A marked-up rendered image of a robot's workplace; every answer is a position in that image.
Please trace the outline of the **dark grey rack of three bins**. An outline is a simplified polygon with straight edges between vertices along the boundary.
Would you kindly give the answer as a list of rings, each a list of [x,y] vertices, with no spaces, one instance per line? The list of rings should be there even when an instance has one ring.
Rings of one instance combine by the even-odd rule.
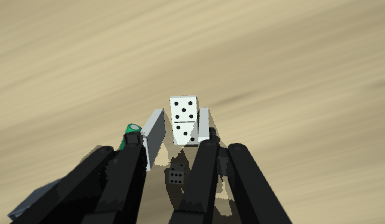
[[[63,177],[62,177],[63,178]],[[8,217],[13,221],[19,215],[21,215],[26,208],[28,209],[33,203],[35,203],[44,193],[46,193],[51,187],[53,187],[59,180],[53,181],[47,185],[44,185],[38,189],[35,189],[24,201],[22,201],[13,211],[8,214]]]

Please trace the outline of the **white die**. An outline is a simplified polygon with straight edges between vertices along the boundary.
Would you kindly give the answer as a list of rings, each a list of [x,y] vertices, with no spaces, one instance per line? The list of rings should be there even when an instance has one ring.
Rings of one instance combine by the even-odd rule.
[[[184,184],[185,164],[171,163],[169,169],[170,184]]]

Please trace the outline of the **white domino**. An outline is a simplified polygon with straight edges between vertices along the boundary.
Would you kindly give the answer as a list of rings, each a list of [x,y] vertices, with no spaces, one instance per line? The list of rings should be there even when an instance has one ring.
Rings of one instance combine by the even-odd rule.
[[[171,96],[174,145],[198,144],[196,95]]]

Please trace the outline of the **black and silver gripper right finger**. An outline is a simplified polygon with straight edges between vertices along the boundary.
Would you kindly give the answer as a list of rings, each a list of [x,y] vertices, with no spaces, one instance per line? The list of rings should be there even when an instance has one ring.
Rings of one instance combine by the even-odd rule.
[[[218,175],[227,176],[242,224],[293,224],[249,152],[241,143],[218,145],[200,108],[198,151],[169,224],[212,224]],[[234,169],[233,169],[234,168]]]

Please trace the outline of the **green aa battery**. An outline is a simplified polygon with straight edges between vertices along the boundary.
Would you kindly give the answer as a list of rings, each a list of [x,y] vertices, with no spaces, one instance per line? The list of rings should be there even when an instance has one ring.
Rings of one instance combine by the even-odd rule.
[[[141,131],[141,127],[136,125],[136,124],[129,124],[126,128],[126,131],[125,131],[125,134],[128,133],[128,132],[132,132],[132,131],[138,131],[140,132]],[[120,146],[120,149],[119,150],[122,150],[124,148],[125,144],[124,144],[124,138],[122,140],[122,143],[121,143],[121,146]]]

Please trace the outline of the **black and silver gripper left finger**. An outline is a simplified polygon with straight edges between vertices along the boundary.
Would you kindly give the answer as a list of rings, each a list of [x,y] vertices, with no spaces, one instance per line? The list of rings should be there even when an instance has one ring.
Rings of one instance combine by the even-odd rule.
[[[164,136],[163,109],[155,109],[140,132],[123,135],[122,150],[96,149],[10,224],[136,224]]]

